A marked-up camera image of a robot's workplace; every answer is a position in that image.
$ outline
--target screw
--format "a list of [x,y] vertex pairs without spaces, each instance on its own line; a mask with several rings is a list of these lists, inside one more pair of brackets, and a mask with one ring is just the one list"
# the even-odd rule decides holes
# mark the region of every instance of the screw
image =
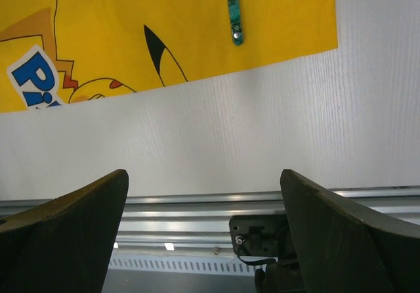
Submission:
[[242,245],[243,244],[243,238],[241,235],[238,235],[237,237],[235,237],[235,242],[238,245]]

